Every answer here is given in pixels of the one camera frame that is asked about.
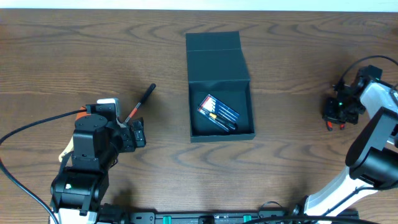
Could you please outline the red black pliers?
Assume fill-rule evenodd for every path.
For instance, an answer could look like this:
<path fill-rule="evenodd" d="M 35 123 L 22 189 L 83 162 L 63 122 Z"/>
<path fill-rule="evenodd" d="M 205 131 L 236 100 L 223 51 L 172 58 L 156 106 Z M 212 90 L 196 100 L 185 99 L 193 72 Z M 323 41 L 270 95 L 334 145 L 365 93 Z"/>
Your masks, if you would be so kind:
<path fill-rule="evenodd" d="M 331 121 L 326 122 L 326 128 L 328 131 L 333 131 L 333 123 Z M 344 130 L 345 129 L 345 124 L 339 124 L 339 129 Z"/>

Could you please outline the small claw hammer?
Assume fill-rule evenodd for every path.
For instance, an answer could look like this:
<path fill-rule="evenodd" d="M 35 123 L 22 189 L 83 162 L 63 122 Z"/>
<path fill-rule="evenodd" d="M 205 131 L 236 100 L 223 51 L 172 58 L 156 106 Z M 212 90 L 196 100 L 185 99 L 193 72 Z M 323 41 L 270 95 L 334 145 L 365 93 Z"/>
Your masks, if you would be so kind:
<path fill-rule="evenodd" d="M 123 126 L 126 126 L 128 124 L 131 118 L 137 113 L 137 110 L 147 101 L 148 97 L 151 95 L 151 93 L 154 91 L 155 88 L 156 84 L 151 83 L 150 86 L 145 91 L 145 93 L 142 95 L 137 105 L 132 109 L 132 111 L 128 114 L 126 119 L 122 122 Z"/>

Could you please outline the blue precision screwdriver set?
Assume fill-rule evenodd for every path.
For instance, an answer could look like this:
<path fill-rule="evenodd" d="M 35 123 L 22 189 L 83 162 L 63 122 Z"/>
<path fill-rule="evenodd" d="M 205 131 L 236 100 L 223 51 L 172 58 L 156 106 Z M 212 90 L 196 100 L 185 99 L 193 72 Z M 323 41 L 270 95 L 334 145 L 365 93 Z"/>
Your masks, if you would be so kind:
<path fill-rule="evenodd" d="M 217 123 L 216 121 L 213 121 L 208 115 L 206 115 L 204 112 L 200 111 L 199 108 L 205 108 L 206 110 L 220 115 L 222 118 L 225 118 L 232 123 L 236 125 L 236 129 L 238 127 L 237 125 L 237 120 L 240 117 L 240 114 L 237 113 L 235 110 L 231 109 L 229 106 L 224 104 L 222 101 L 219 99 L 215 98 L 213 95 L 207 95 L 205 99 L 198 105 L 197 111 L 202 114 L 204 117 L 209 119 L 212 123 L 223 129 L 224 131 L 231 132 L 233 130 L 227 130 L 223 125 Z"/>

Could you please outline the black yellow screwdriver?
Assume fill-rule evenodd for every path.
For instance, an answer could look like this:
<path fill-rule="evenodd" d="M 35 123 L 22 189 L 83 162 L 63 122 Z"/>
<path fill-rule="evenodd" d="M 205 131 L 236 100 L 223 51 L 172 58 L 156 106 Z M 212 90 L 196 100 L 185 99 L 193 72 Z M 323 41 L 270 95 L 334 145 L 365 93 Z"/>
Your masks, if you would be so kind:
<path fill-rule="evenodd" d="M 225 118 L 222 118 L 220 115 L 214 114 L 206 110 L 205 108 L 199 108 L 199 110 L 208 115 L 213 121 L 216 121 L 217 123 L 223 125 L 227 130 L 234 131 L 236 129 L 236 125 L 234 123 Z"/>

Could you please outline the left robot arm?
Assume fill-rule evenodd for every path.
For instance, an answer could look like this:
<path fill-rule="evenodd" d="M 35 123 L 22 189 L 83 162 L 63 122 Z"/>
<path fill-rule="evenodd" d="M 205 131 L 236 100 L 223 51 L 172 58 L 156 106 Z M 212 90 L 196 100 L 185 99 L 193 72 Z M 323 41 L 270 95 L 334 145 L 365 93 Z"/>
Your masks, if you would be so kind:
<path fill-rule="evenodd" d="M 118 120 L 116 103 L 86 105 L 75 120 L 73 148 L 50 188 L 53 223 L 129 223 L 124 209 L 101 201 L 121 153 L 146 145 L 144 120 Z"/>

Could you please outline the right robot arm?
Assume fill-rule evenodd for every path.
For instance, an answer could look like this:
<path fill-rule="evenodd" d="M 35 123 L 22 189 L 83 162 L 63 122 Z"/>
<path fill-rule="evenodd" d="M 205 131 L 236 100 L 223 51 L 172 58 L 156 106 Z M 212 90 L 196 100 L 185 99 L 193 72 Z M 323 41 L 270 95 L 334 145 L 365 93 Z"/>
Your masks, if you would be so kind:
<path fill-rule="evenodd" d="M 340 80 L 336 96 L 326 99 L 322 118 L 329 131 L 333 124 L 357 124 L 364 112 L 369 123 L 348 149 L 343 170 L 296 206 L 298 214 L 335 217 L 368 195 L 397 187 L 397 152 L 386 148 L 397 145 L 397 90 L 381 76 L 380 68 L 360 68 L 351 85 Z"/>

